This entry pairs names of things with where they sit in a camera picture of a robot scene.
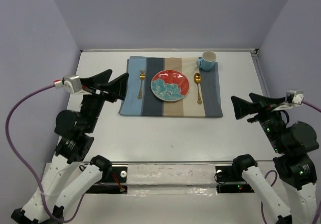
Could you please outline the light blue mug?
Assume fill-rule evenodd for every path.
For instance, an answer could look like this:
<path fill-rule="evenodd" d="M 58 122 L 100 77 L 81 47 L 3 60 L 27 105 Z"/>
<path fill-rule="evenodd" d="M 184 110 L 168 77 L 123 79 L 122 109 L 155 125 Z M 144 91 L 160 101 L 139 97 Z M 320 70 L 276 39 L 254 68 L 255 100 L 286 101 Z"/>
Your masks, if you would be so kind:
<path fill-rule="evenodd" d="M 216 62 L 216 58 L 217 56 L 214 52 L 205 51 L 202 57 L 197 60 L 196 65 L 203 71 L 210 71 Z"/>

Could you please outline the striped blue beige placemat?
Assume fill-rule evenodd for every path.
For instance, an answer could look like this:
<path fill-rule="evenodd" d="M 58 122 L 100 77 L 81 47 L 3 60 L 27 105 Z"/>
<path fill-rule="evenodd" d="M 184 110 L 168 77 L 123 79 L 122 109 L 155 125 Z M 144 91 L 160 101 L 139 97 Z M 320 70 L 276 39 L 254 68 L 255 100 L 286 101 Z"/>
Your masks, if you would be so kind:
<path fill-rule="evenodd" d="M 220 85 L 218 63 L 210 71 L 203 71 L 197 65 L 196 57 L 156 58 L 130 56 L 127 60 L 129 74 L 127 93 L 119 113 L 122 116 L 146 117 L 186 117 L 186 118 L 221 118 Z M 140 70 L 145 70 L 142 84 L 142 99 L 137 99 L 140 88 Z M 187 96 L 175 102 L 158 99 L 151 90 L 152 78 L 160 71 L 176 70 L 184 74 L 190 83 Z M 201 76 L 200 95 L 202 104 L 197 103 L 198 91 L 194 83 L 194 74 Z"/>

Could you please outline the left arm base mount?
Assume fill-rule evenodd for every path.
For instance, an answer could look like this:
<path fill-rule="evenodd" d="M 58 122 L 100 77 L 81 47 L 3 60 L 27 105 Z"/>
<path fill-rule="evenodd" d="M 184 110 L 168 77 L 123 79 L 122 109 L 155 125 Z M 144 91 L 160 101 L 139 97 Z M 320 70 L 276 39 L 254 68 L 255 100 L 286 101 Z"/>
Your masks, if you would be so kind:
<path fill-rule="evenodd" d="M 128 167 L 113 165 L 109 176 L 103 178 L 86 191 L 86 194 L 127 194 Z"/>

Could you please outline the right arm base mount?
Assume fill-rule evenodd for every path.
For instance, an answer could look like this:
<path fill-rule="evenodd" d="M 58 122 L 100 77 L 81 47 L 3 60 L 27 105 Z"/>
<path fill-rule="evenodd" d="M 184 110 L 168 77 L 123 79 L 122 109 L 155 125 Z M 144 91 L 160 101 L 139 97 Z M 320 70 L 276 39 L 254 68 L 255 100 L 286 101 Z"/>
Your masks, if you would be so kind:
<path fill-rule="evenodd" d="M 232 165 L 216 166 L 214 180 L 218 194 L 254 193 L 253 188 L 234 171 Z"/>

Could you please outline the red floral ceramic plate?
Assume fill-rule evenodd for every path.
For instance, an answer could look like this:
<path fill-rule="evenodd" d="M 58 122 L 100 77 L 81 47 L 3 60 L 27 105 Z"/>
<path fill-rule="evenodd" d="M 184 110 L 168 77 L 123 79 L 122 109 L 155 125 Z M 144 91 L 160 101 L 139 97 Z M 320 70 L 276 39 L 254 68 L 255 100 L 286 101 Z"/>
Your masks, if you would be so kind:
<path fill-rule="evenodd" d="M 163 70 L 152 78 L 150 87 L 158 99 L 175 102 L 187 96 L 190 83 L 188 78 L 179 71 Z"/>

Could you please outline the gold spoon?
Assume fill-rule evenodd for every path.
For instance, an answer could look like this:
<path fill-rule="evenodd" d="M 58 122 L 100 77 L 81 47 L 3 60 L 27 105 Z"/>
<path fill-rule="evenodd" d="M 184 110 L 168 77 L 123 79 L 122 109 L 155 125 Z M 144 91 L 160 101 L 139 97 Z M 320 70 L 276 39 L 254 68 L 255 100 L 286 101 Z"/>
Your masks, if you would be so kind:
<path fill-rule="evenodd" d="M 198 91 L 197 103 L 202 104 L 202 99 L 201 99 L 201 95 L 200 95 L 201 76 L 199 73 L 194 74 L 194 83 L 197 85 L 197 91 Z"/>

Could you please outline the gold fork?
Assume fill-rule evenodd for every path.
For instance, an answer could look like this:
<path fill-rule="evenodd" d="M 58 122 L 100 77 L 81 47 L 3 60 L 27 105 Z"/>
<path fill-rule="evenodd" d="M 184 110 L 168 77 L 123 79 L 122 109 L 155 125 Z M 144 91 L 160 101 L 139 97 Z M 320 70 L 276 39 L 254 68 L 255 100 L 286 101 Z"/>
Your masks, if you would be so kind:
<path fill-rule="evenodd" d="M 139 88 L 137 99 L 142 99 L 142 84 L 143 84 L 143 81 L 145 80 L 145 70 L 144 69 L 140 70 L 139 78 L 140 78 L 140 88 Z"/>

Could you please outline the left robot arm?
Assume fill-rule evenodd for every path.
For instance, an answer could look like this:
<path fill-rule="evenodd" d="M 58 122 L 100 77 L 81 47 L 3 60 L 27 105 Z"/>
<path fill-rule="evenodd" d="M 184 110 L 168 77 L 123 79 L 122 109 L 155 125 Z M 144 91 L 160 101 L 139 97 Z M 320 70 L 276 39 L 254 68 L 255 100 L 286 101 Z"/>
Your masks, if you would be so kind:
<path fill-rule="evenodd" d="M 17 102 L 6 119 L 7 141 L 22 163 L 33 174 L 38 188 L 32 198 L 21 208 L 15 209 L 11 218 L 16 223 L 64 223 L 63 213 L 76 200 L 82 200 L 84 193 L 96 182 L 110 178 L 112 164 L 98 155 L 92 158 L 89 166 L 79 178 L 65 186 L 70 175 L 84 160 L 91 148 L 98 118 L 105 102 L 124 100 L 127 90 L 128 73 L 110 80 L 112 70 L 107 69 L 94 76 L 81 78 L 78 75 L 65 76 L 53 84 L 43 87 Z M 9 134 L 9 123 L 13 112 L 29 97 L 50 88 L 63 88 L 70 94 L 82 95 L 80 110 L 65 109 L 56 117 L 54 132 L 60 136 L 47 173 L 40 178 L 31 165 L 14 147 Z"/>

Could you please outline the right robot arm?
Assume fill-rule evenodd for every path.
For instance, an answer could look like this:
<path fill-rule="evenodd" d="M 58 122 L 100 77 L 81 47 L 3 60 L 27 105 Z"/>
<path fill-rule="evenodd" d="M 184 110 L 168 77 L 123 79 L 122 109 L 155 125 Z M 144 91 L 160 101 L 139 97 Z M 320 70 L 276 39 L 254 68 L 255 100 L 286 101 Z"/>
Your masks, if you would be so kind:
<path fill-rule="evenodd" d="M 289 90 L 283 98 L 250 93 L 251 101 L 231 97 L 236 119 L 253 115 L 247 121 L 260 123 L 277 157 L 273 158 L 276 176 L 286 190 L 285 204 L 263 177 L 258 163 L 249 155 L 233 159 L 230 166 L 218 167 L 214 180 L 219 187 L 231 180 L 244 180 L 274 217 L 275 223 L 320 223 L 320 204 L 316 202 L 317 175 L 308 153 L 319 148 L 312 126 L 296 122 L 288 127 L 282 119 L 287 109 L 305 103 L 301 90 Z"/>

